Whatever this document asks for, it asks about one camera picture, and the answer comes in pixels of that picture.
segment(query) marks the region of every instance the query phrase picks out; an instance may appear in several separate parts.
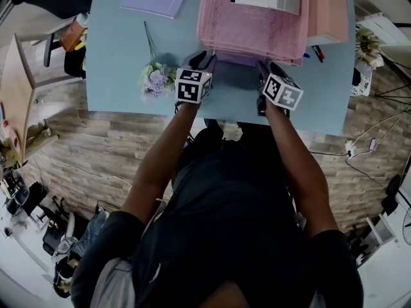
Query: wooden table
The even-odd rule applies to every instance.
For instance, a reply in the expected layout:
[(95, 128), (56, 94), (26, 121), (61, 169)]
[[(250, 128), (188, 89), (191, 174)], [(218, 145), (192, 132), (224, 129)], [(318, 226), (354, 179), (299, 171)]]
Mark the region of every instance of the wooden table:
[[(37, 37), (40, 36), (24, 37), (22, 40), (32, 40)], [(57, 135), (52, 135), (35, 147), (26, 147), (28, 118), (35, 89), (49, 84), (49, 81), (43, 83), (34, 81), (22, 49), (22, 40), (14, 35), (10, 42), (0, 86), (0, 102), (3, 105), (4, 119), (8, 121), (8, 128), (15, 131), (21, 144), (20, 152), (16, 151), (20, 166), (45, 145), (58, 139)], [(6, 141), (10, 142), (10, 137), (7, 134), (5, 136)]]

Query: electrical outlet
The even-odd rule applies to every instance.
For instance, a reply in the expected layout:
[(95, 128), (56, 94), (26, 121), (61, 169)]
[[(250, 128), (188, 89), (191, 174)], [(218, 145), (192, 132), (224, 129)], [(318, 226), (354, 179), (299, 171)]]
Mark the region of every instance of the electrical outlet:
[(349, 154), (349, 152), (351, 153), (350, 156), (348, 156), (348, 158), (353, 157), (355, 155), (354, 150), (355, 150), (355, 146), (353, 145), (353, 141), (346, 141), (345, 142), (345, 152), (347, 154)]

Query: light blue table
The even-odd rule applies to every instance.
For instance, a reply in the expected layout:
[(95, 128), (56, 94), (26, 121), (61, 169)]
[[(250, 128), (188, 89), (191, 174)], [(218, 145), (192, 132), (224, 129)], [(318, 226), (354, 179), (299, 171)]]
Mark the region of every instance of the light blue table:
[[(146, 21), (159, 54), (169, 53), (181, 63), (202, 50), (197, 39), (200, 0), (185, 0), (174, 20), (120, 8), (122, 0), (93, 0), (87, 37), (87, 100), (89, 110), (171, 115), (174, 96), (141, 99), (137, 81), (150, 61), (144, 31)], [(301, 86), (304, 96), (291, 113), (299, 130), (340, 135), (344, 124), (354, 67), (354, 4), (348, 0), (350, 43), (322, 46), (320, 63), (312, 48), (302, 67), (284, 70)], [(198, 116), (266, 124), (257, 116), (258, 72), (250, 67), (219, 63), (214, 89)]]

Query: pink mesh tray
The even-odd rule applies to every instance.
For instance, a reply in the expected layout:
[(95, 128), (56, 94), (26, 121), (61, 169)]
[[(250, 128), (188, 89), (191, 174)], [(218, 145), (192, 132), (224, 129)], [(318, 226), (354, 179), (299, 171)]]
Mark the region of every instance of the pink mesh tray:
[(276, 9), (201, 0), (198, 37), (207, 47), (278, 60), (302, 58), (308, 31), (308, 0), (300, 15)]

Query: chair leg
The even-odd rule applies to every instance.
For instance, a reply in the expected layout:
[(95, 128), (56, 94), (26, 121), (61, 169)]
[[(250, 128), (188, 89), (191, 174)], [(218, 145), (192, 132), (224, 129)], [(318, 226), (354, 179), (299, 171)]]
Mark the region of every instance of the chair leg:
[(60, 41), (54, 41), (54, 33), (48, 36), (48, 39), (46, 41), (46, 47), (44, 48), (44, 59), (43, 59), (44, 67), (50, 66), (50, 58), (51, 58), (52, 50), (58, 49), (61, 46), (62, 45)]
[(58, 78), (53, 78), (50, 80), (45, 80), (45, 81), (41, 81), (41, 82), (37, 82), (36, 85), (36, 92), (40, 91), (40, 90), (46, 90), (52, 87), (56, 87), (57, 85), (67, 85), (73, 82), (77, 82), (77, 81), (82, 81), (83, 79), (78, 78), (76, 76), (71, 76), (71, 75), (63, 75), (63, 76), (59, 76)]
[(18, 35), (18, 38), (20, 39), (21, 42), (26, 42), (26, 41), (35, 41), (35, 40), (47, 40), (49, 37), (48, 34), (28, 34), (28, 35)]

